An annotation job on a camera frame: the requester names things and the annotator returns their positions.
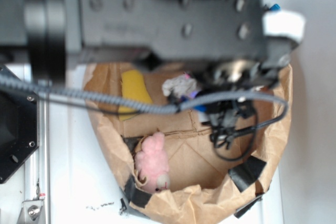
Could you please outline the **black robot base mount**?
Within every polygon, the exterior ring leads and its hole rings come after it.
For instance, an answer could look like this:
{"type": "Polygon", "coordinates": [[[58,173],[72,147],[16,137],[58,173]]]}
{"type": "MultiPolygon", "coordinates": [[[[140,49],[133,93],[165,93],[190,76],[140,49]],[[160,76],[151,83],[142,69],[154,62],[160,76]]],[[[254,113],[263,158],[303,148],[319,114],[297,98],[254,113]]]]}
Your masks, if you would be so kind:
{"type": "Polygon", "coordinates": [[[1,184],[6,183],[37,148],[36,95],[1,86],[1,184]]]}

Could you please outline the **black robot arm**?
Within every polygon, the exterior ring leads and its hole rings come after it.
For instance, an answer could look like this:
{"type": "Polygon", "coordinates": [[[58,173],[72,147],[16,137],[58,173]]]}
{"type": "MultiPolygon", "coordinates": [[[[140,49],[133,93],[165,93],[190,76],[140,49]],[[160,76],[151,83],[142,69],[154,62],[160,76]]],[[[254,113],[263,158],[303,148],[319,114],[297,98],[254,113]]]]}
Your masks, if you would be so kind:
{"type": "Polygon", "coordinates": [[[215,83],[271,78],[303,39],[305,18],[262,0],[1,0],[1,62],[65,80],[76,63],[187,70],[215,83]]]}

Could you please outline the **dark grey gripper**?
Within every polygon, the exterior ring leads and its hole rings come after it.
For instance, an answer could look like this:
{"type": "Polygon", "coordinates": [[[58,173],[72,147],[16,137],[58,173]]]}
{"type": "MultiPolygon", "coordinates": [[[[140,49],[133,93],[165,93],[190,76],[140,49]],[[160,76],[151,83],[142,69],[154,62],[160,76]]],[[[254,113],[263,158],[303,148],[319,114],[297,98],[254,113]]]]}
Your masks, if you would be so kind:
{"type": "Polygon", "coordinates": [[[174,64],[200,69],[243,60],[286,65],[291,41],[266,32],[261,0],[65,0],[66,48],[78,63],[174,64]]]}

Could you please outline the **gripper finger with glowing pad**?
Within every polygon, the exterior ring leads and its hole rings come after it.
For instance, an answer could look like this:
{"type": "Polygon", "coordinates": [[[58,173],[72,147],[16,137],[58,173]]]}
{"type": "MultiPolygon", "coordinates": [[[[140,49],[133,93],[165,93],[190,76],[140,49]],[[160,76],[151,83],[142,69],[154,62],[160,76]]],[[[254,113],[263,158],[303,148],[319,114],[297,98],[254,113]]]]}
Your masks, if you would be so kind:
{"type": "Polygon", "coordinates": [[[305,33],[306,19],[289,10],[271,10],[263,15],[264,35],[283,37],[300,44],[305,33]]]}

